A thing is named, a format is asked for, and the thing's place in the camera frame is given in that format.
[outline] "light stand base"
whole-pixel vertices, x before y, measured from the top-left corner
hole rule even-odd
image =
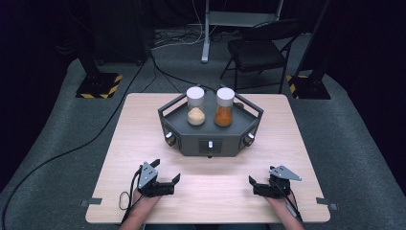
[[[290,92],[295,99],[319,99],[330,100],[326,87],[320,81],[317,85],[313,83],[310,87],[311,79],[307,76],[286,76]]]
[[[119,87],[122,75],[115,73],[98,73],[94,78],[86,77],[77,90],[77,98],[112,98]]]

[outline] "jar with white contents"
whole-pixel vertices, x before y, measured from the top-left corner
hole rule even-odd
[[[194,86],[186,92],[188,99],[188,122],[192,126],[200,126],[206,120],[204,112],[204,90]]]

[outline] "white lid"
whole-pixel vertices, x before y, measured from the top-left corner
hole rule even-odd
[[[235,92],[231,88],[220,88],[217,90],[217,103],[220,106],[228,107],[233,104]]]
[[[204,90],[200,87],[190,87],[188,91],[186,91],[186,96],[188,98],[188,104],[191,106],[200,106],[204,102]]]

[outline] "jar with orange contents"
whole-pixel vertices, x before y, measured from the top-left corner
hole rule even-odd
[[[214,122],[220,127],[227,127],[233,121],[233,101],[235,92],[231,88],[217,90],[217,109],[215,110]]]

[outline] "metal bracket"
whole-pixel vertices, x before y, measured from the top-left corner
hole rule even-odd
[[[316,197],[318,204],[324,204],[328,207],[329,210],[338,210],[338,204],[330,203],[329,199]]]
[[[158,172],[147,162],[143,164],[143,170],[141,171],[140,180],[138,183],[138,188],[142,189],[144,186],[151,181],[153,178],[158,176]]]
[[[285,166],[278,166],[277,168],[274,168],[272,170],[269,170],[269,173],[275,175],[278,178],[281,179],[292,179],[292,180],[299,180],[302,181],[302,178],[290,171],[287,167]]]
[[[87,208],[87,207],[89,207],[89,204],[101,205],[102,199],[101,198],[90,198],[88,200],[82,200],[80,202],[80,207]]]

